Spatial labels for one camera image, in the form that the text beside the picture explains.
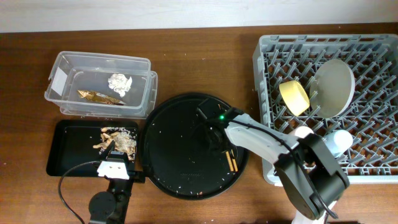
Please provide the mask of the wooden chopstick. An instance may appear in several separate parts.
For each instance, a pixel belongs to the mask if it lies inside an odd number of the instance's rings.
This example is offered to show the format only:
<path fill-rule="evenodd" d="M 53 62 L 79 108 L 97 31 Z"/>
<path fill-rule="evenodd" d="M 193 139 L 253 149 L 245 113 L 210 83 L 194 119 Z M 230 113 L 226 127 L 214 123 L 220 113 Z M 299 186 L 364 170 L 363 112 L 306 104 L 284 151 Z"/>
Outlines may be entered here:
<path fill-rule="evenodd" d="M 231 154 L 230 156 L 231 156 L 233 169 L 234 169 L 235 172 L 238 172 L 238 166 L 237 166 L 237 163 L 236 163 L 236 158 L 235 158 L 233 150 L 231 150 L 230 154 Z"/>
<path fill-rule="evenodd" d="M 232 160 L 231 160 L 231 157 L 230 157 L 229 152 L 226 151 L 226 152 L 225 152 L 225 155 L 226 155 L 226 160 L 227 160 L 228 165 L 229 165 L 229 170 L 230 170 L 231 172 L 234 172 L 234 167 L 233 167 L 233 163 L 232 163 Z"/>

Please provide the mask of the pink cup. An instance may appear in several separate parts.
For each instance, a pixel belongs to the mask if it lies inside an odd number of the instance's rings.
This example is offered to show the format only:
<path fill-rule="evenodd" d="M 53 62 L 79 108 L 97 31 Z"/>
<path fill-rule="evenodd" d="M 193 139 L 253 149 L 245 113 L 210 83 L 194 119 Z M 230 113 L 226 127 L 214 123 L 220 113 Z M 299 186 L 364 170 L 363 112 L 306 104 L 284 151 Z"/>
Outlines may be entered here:
<path fill-rule="evenodd" d="M 305 138 L 309 134 L 313 134 L 313 130 L 307 126 L 299 126 L 292 131 L 294 136 Z"/>

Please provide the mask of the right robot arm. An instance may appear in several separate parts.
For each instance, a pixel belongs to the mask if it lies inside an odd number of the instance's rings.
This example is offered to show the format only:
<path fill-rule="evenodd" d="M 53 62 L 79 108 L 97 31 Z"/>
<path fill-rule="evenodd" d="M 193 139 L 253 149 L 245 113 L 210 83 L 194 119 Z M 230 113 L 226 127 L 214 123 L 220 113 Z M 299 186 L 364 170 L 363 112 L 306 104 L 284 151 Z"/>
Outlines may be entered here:
<path fill-rule="evenodd" d="M 290 202 L 305 218 L 338 218 L 331 205 L 349 187 L 349 178 L 319 135 L 284 134 L 237 108 L 199 106 L 197 114 L 211 145 L 225 152 L 242 147 L 271 163 Z"/>

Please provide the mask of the gold snack wrapper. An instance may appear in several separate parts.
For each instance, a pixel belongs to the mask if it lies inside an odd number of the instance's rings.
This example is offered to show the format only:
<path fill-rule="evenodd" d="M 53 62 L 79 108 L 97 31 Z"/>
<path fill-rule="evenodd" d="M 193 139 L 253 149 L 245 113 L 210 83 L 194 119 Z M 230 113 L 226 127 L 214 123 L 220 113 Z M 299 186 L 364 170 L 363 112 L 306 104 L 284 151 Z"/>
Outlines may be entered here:
<path fill-rule="evenodd" d="M 118 100 L 116 98 L 110 97 L 108 95 L 104 95 L 97 91 L 92 90 L 78 90 L 77 91 L 80 98 L 84 98 L 86 100 L 90 100 L 97 103 L 103 103 L 107 105 L 119 105 L 124 106 L 125 102 Z"/>

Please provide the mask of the white tissue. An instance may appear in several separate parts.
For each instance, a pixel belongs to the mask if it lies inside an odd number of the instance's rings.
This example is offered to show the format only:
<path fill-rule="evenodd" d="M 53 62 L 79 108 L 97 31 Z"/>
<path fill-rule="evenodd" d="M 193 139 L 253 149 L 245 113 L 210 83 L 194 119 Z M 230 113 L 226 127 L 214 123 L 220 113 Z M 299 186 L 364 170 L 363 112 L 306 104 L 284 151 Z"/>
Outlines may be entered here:
<path fill-rule="evenodd" d="M 126 78 L 124 74 L 114 73 L 108 79 L 108 87 L 118 93 L 120 97 L 124 97 L 131 89 L 132 78 Z"/>

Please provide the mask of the light blue cup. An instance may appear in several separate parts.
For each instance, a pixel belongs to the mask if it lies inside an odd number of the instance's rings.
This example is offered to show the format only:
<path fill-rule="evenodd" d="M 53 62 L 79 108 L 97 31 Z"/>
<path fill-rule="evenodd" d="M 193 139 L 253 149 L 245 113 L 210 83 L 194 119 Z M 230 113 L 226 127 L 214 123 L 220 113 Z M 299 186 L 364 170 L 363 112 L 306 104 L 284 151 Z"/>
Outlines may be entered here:
<path fill-rule="evenodd" d="M 333 157 L 338 158 L 353 145 L 353 137 L 348 131 L 337 130 L 327 134 L 324 143 Z"/>

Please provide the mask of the yellow bowl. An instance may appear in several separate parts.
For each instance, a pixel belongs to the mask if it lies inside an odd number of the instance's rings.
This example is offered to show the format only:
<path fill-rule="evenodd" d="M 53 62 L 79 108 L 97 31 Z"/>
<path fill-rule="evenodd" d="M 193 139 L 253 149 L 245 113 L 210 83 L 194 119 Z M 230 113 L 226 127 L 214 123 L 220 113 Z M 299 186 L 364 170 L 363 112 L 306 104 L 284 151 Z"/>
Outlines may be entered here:
<path fill-rule="evenodd" d="M 303 86 L 296 80 L 281 83 L 279 91 L 288 109 L 295 116 L 300 116 L 310 107 L 310 100 Z"/>

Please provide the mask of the grey plate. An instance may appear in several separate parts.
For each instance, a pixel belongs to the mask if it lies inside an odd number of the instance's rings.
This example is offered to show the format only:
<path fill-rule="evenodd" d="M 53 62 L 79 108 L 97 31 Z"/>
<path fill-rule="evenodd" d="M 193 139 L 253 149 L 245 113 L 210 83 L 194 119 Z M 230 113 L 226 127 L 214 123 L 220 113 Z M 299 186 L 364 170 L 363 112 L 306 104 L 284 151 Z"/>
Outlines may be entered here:
<path fill-rule="evenodd" d="M 310 106 L 321 118 L 333 118 L 351 103 L 355 89 L 352 69 L 342 60 L 325 62 L 315 73 L 310 85 Z"/>

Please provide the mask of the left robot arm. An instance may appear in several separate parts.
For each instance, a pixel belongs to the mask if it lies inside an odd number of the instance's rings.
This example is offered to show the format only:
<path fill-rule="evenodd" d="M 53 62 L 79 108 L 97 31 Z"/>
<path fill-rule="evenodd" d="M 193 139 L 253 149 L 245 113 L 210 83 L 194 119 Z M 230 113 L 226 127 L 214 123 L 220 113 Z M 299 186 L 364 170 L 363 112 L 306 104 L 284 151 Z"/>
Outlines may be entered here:
<path fill-rule="evenodd" d="M 84 162 L 68 169 L 58 181 L 58 196 L 63 205 L 81 223 L 85 221 L 69 206 L 62 195 L 62 182 L 70 172 L 85 165 L 93 165 L 98 177 L 103 177 L 109 181 L 108 189 L 95 194 L 89 202 L 89 222 L 98 224 L 124 223 L 132 195 L 132 186 L 135 183 L 143 184 L 146 181 L 144 172 L 134 170 L 134 165 L 129 161 L 127 153 L 116 150 L 115 141 L 110 142 L 97 161 Z"/>

